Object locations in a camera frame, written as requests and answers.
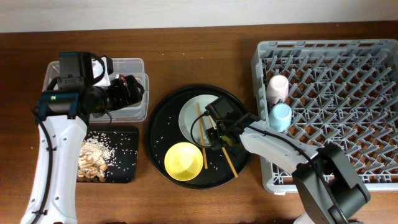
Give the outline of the wooden chopstick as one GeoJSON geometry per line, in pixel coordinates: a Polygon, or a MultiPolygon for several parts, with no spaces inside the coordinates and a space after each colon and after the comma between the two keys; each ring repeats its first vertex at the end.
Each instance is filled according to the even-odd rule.
{"type": "MultiPolygon", "coordinates": [[[[198,115],[201,116],[202,113],[201,113],[201,110],[200,110],[200,104],[199,103],[197,103],[197,112],[198,112],[198,115]]],[[[203,162],[204,162],[205,169],[208,169],[208,163],[207,163],[207,157],[206,157],[206,149],[204,147],[205,141],[204,141],[204,137],[203,137],[203,129],[202,129],[202,125],[201,125],[201,118],[199,118],[199,120],[198,120],[198,125],[199,125],[200,139],[201,139],[201,145],[202,145],[203,162]]]]}
{"type": "MultiPolygon", "coordinates": [[[[216,126],[215,126],[215,124],[212,122],[212,119],[211,119],[210,116],[208,116],[208,119],[209,119],[209,122],[210,122],[210,124],[212,125],[213,129],[215,129],[215,130],[217,131],[216,126]]],[[[229,157],[229,155],[228,155],[228,153],[227,153],[227,151],[226,151],[225,146],[222,145],[221,149],[222,149],[223,154],[224,154],[224,156],[225,156],[225,158],[226,158],[226,160],[227,160],[227,162],[228,162],[228,164],[229,164],[229,166],[230,166],[230,168],[231,168],[232,173],[234,174],[234,177],[235,177],[235,178],[238,178],[238,173],[236,172],[236,170],[235,170],[235,168],[234,168],[234,165],[233,165],[233,163],[232,163],[232,161],[231,161],[231,159],[230,159],[230,157],[229,157]]]]}

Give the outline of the grey round plate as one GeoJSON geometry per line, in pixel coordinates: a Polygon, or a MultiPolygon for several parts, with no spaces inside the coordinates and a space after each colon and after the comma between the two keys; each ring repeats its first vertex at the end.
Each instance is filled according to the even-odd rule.
{"type": "MultiPolygon", "coordinates": [[[[210,103],[215,101],[217,98],[218,97],[215,95],[198,95],[198,96],[194,96],[193,98],[188,100],[182,106],[182,109],[180,110],[180,114],[178,116],[178,125],[179,125],[179,128],[180,128],[182,134],[184,135],[184,137],[191,143],[193,143],[193,140],[192,140],[192,137],[190,134],[191,133],[190,128],[191,128],[194,120],[196,120],[199,117],[198,112],[197,112],[197,103],[200,104],[200,110],[201,110],[201,113],[203,114],[206,111],[205,106],[209,105],[210,103]]],[[[204,137],[204,141],[205,141],[205,146],[210,146],[209,139],[206,135],[206,130],[212,128],[212,125],[210,124],[207,116],[201,118],[201,125],[202,125],[202,129],[203,129],[203,137],[204,137]]],[[[201,144],[198,122],[196,122],[194,125],[193,137],[197,143],[201,144]]]]}

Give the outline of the blue cup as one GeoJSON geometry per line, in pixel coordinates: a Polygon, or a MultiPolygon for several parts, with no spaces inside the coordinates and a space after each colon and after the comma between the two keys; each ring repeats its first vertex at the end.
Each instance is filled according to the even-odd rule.
{"type": "Polygon", "coordinates": [[[269,114],[269,126],[278,132],[285,131],[291,124],[292,110],[285,103],[276,104],[269,114]]]}

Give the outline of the pink cup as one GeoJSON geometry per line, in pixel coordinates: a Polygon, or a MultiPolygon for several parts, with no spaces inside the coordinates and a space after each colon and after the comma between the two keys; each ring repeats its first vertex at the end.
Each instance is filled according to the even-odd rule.
{"type": "Polygon", "coordinates": [[[266,88],[267,101],[274,105],[279,101],[285,101],[289,94],[289,81],[283,75],[274,75],[266,88]]]}

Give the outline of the yellow bowl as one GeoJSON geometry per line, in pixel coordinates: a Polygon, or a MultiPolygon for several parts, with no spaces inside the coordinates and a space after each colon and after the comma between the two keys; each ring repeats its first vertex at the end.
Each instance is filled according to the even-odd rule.
{"type": "Polygon", "coordinates": [[[203,168],[203,154],[190,142],[174,144],[166,152],[164,166],[171,178],[186,182],[194,179],[203,168]]]}

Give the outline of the food scraps pile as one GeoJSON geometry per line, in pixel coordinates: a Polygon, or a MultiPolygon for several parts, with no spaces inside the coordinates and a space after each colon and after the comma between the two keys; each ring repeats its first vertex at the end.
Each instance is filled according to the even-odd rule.
{"type": "Polygon", "coordinates": [[[83,141],[78,159],[77,182],[106,182],[109,169],[116,165],[115,149],[109,141],[92,136],[83,141]]]}

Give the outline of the gold brown snack wrapper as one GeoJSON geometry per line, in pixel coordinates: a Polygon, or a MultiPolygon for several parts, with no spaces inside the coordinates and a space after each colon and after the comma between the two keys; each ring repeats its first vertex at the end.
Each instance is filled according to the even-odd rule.
{"type": "Polygon", "coordinates": [[[123,91],[127,90],[127,82],[124,75],[117,74],[116,75],[116,83],[117,86],[122,89],[123,91]]]}

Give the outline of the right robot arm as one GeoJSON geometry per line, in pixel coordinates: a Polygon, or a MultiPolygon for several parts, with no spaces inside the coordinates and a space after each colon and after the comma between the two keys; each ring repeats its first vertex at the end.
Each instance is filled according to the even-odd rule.
{"type": "Polygon", "coordinates": [[[369,190],[338,145],[316,147],[290,138],[222,96],[205,109],[219,137],[241,144],[292,176],[305,209],[296,223],[348,223],[370,201],[369,190]]]}

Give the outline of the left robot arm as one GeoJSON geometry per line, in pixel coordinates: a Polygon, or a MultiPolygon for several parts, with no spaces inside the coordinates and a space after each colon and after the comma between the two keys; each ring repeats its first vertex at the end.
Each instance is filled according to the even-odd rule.
{"type": "Polygon", "coordinates": [[[106,85],[113,61],[90,52],[62,52],[60,71],[32,109],[39,129],[39,155],[22,223],[76,223],[78,158],[90,116],[99,117],[142,100],[144,87],[133,75],[106,85]]]}

